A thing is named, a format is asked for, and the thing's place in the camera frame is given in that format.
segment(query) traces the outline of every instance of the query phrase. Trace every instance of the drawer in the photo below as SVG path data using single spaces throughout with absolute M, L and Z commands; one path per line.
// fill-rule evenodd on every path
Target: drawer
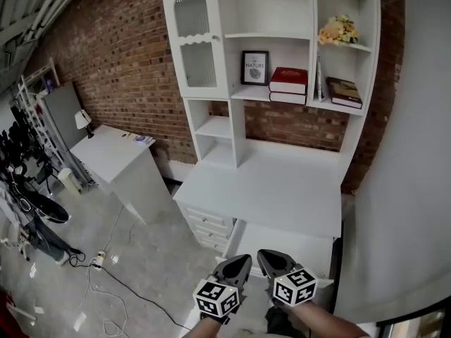
M 257 251 L 273 249 L 290 255 L 295 261 L 311 269 L 320 279 L 319 287 L 325 287 L 333 282 L 328 279 L 332 245 L 332 237 L 311 237 L 237 220 L 227 247 L 222 256 L 216 257 L 216 261 L 221 263 L 233 256 L 250 254 L 252 257 L 251 275 L 263 277 L 257 263 Z
M 212 232 L 221 232 L 225 234 L 226 237 L 230 236 L 233 229 L 233 218 L 218 215 L 210 211 L 204 211 L 185 204 L 179 203 L 178 205 L 190 226 L 197 225 L 204 229 L 211 230 Z
M 228 243 L 228 239 L 226 236 L 221 236 L 217 233 L 213 233 L 208 230 L 196 229 L 194 233 L 196 234 L 197 237 L 200 237 L 202 239 L 209 239 L 214 242 L 218 242 L 224 246 L 226 246 Z
M 194 225 L 194 229 L 196 232 L 200 234 L 206 234 L 209 237 L 218 237 L 220 239 L 224 239 L 226 242 L 228 241 L 229 234 L 226 234 L 225 232 L 217 232 L 216 230 L 209 229 L 208 226 L 201 226 L 201 225 Z
M 217 242 L 213 242 L 210 239 L 204 239 L 204 238 L 200 238 L 199 243 L 207 248 L 212 248 L 215 249 L 217 251 L 220 251 L 221 253 L 224 252 L 224 249 L 226 249 L 226 246 L 224 244 L 219 244 Z

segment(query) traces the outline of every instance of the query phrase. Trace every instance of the extension cord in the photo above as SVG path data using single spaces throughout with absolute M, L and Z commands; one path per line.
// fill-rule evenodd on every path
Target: extension cord
M 99 253 L 97 253 L 97 256 L 93 259 L 93 262 L 92 262 L 94 269 L 96 269 L 98 271 L 101 270 L 101 267 L 104 264 L 105 256 L 106 256 L 106 253 L 104 251 L 99 251 Z

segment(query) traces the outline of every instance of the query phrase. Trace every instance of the desk lamp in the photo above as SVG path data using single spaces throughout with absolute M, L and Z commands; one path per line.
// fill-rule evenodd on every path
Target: desk lamp
M 75 114 L 75 122 L 77 123 L 77 129 L 83 129 L 84 127 L 87 130 L 87 138 L 91 139 L 94 136 L 91 127 L 89 124 L 92 122 L 90 116 L 86 113 L 84 109 L 78 111 Z

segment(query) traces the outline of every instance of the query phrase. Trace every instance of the black and white cube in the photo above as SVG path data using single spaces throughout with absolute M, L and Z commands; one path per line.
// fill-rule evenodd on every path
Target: black and white cube
M 222 318 L 240 305 L 238 289 L 224 284 L 201 280 L 193 294 L 201 312 Z
M 318 279 L 306 268 L 282 275 L 274 280 L 273 297 L 289 306 L 311 300 L 316 293 Z

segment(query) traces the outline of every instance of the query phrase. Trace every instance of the book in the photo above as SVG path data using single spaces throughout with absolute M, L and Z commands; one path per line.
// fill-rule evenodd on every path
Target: book
M 326 79 L 324 78 L 323 72 L 321 70 L 321 60 L 319 58 L 319 48 L 318 48 L 318 61 L 316 63 L 316 91 L 318 92 L 318 100 L 325 101 L 329 97 L 327 90 Z
M 134 139 L 133 139 L 133 141 L 134 142 L 138 142 L 138 143 L 142 143 L 142 144 L 148 144 L 148 143 L 150 143 L 150 141 L 152 140 L 152 138 L 151 137 L 145 137 L 145 136 L 142 136 L 142 135 L 137 135 Z
M 353 82 L 337 79 L 336 77 L 328 77 L 326 82 L 332 103 L 352 108 L 362 108 L 362 100 Z
M 307 102 L 307 96 L 302 94 L 271 92 L 269 93 L 269 100 L 280 101 L 281 103 L 305 105 Z
M 279 93 L 306 94 L 308 73 L 303 69 L 276 68 L 269 83 L 269 90 Z

